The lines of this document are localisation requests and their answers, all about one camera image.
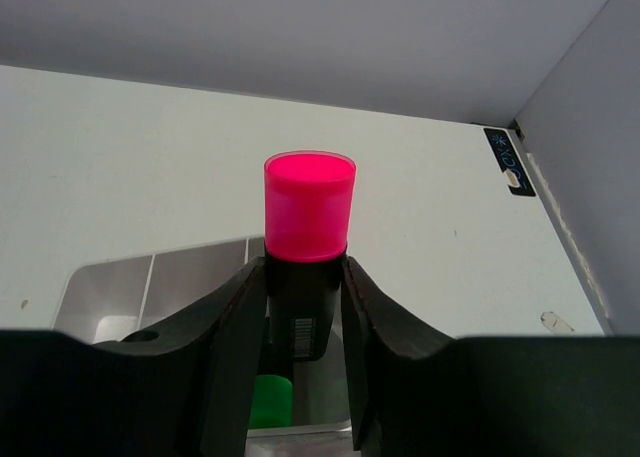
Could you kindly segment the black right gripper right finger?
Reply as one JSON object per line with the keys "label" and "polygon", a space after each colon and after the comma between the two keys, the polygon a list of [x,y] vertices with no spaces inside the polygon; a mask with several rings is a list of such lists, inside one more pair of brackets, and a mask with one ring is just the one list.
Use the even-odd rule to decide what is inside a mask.
{"label": "black right gripper right finger", "polygon": [[635,456],[635,337],[455,339],[341,262],[354,448],[364,456]]}

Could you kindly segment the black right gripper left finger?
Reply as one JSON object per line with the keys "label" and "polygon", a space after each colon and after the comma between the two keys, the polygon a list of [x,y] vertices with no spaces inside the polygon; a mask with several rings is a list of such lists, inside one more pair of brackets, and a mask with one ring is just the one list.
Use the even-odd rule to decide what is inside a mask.
{"label": "black right gripper left finger", "polygon": [[241,456],[266,312],[255,258],[120,341],[1,334],[5,456]]}

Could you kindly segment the green cap black highlighter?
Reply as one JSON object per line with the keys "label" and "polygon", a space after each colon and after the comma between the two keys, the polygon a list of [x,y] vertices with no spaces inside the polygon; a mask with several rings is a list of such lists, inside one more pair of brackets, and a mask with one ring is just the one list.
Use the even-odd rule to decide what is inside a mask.
{"label": "green cap black highlighter", "polygon": [[289,427],[293,415],[293,384],[280,375],[258,375],[255,380],[249,429]]}

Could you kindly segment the pink cap black highlighter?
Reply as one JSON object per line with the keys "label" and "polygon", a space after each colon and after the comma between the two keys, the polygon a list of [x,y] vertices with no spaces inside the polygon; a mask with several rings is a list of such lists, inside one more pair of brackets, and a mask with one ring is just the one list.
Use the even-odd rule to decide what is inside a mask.
{"label": "pink cap black highlighter", "polygon": [[355,162],[338,153],[283,152],[264,163],[265,276],[271,337],[293,361],[327,347],[342,279]]}

